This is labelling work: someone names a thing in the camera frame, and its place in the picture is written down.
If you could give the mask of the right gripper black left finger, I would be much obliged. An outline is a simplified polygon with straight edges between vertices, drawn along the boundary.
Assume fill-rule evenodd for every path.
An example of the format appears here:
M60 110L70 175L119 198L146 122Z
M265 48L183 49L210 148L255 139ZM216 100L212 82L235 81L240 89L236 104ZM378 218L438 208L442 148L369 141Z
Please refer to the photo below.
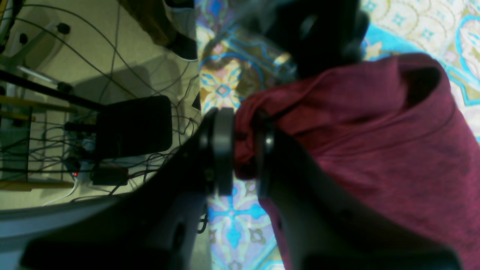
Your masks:
M185 270L206 198L233 190L233 108L211 109L155 175L126 195L47 207L48 234L24 249L29 270Z

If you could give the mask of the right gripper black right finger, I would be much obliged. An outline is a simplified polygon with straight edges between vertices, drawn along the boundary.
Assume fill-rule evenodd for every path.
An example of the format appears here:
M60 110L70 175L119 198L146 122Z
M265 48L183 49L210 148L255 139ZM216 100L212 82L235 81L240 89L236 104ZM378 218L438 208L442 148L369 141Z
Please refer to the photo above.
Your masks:
M278 211L293 269L461 269L447 246L353 198L264 112L255 114L255 159L259 198Z

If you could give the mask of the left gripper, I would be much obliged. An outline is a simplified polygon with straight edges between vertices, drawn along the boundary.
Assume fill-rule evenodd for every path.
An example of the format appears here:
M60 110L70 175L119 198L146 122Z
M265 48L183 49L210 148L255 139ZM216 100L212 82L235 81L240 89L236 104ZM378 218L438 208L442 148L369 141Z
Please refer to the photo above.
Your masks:
M359 0L249 0L240 23L290 53L299 77L358 63L370 24Z

